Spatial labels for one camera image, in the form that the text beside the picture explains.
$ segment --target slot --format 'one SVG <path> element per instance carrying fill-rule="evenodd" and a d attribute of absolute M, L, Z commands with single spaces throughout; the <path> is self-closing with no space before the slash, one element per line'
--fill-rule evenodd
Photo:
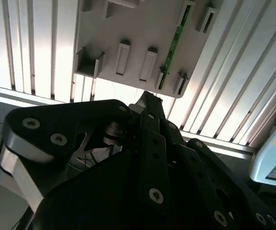
<path fill-rule="evenodd" d="M 186 23 L 186 20 L 187 20 L 187 17 L 189 15 L 190 9 L 191 9 L 191 5 L 187 4 L 186 10 L 185 10 L 183 18 L 182 18 L 182 22 L 180 24 L 181 27 L 184 27 L 184 25 Z"/>
<path fill-rule="evenodd" d="M 213 16 L 214 16 L 214 13 L 211 12 L 211 13 L 209 14 L 208 20 L 207 20 L 206 25 L 205 25 L 205 27 L 204 27 L 203 33 L 205 33 L 205 34 L 207 33 L 208 27 L 209 27 L 209 25 L 210 25 L 210 22 L 211 22 Z"/>

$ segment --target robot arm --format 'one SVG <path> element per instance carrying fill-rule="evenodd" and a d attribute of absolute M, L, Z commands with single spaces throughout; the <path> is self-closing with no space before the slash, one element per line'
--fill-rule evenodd
<path fill-rule="evenodd" d="M 79 167 L 114 146 L 122 150 Z M 69 164 L 77 176 L 68 177 Z M 11 111 L 0 183 L 27 200 L 26 229 L 276 229 L 272 211 L 203 142 L 185 143 L 149 92 L 129 107 L 107 100 Z"/>

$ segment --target hole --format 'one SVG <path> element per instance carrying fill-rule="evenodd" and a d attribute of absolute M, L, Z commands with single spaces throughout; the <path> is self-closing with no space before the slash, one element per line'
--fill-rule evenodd
<path fill-rule="evenodd" d="M 60 137 L 60 136 L 57 136 L 57 137 L 55 137 L 55 140 L 56 140 L 56 141 L 59 141 L 59 142 L 62 142 L 62 141 L 63 141 L 63 138 Z"/>
<path fill-rule="evenodd" d="M 185 80 L 185 79 L 183 79 L 182 84 L 181 84 L 181 87 L 180 87 L 180 89 L 179 89 L 179 90 L 178 90 L 178 92 L 177 92 L 177 94 L 178 94 L 178 95 L 181 95 L 181 93 L 182 93 L 182 91 L 183 91 L 183 88 L 184 88 L 185 83 L 186 83 L 186 80 Z"/>
<path fill-rule="evenodd" d="M 28 121 L 26 122 L 29 126 L 35 126 L 36 122 L 35 121 Z"/>
<path fill-rule="evenodd" d="M 156 200 L 159 200 L 160 196 L 158 192 L 154 192 L 153 196 L 155 197 Z"/>
<path fill-rule="evenodd" d="M 155 159 L 158 159 L 158 158 L 159 158 L 159 155 L 158 155 L 157 153 L 153 153 L 153 157 L 154 157 Z"/>
<path fill-rule="evenodd" d="M 203 175 L 203 173 L 201 173 L 201 172 L 198 172 L 198 174 L 197 174 L 200 178 L 204 178 L 204 175 Z"/>
<path fill-rule="evenodd" d="M 221 222 L 224 222 L 224 219 L 223 219 L 222 215 L 218 215 L 218 218 Z"/>

